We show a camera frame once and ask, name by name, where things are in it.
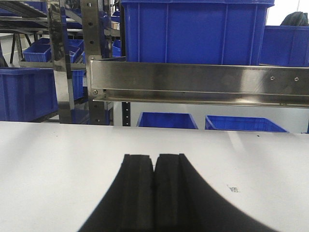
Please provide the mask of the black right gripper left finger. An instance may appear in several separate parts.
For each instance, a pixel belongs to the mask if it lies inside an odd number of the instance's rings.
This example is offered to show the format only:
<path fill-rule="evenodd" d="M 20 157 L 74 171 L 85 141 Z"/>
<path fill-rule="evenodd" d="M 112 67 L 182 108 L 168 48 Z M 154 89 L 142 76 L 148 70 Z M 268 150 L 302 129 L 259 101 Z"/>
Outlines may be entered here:
<path fill-rule="evenodd" d="M 148 155 L 126 154 L 111 186 L 81 232 L 151 232 L 154 229 L 153 165 Z"/>

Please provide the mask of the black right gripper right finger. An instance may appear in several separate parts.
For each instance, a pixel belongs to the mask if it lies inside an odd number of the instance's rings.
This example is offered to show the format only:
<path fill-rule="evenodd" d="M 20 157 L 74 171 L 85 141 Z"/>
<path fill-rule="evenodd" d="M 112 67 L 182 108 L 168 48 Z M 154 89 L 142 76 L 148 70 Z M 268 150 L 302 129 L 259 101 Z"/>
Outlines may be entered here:
<path fill-rule="evenodd" d="M 185 154 L 159 155 L 154 171 L 157 232 L 271 232 L 215 191 Z"/>

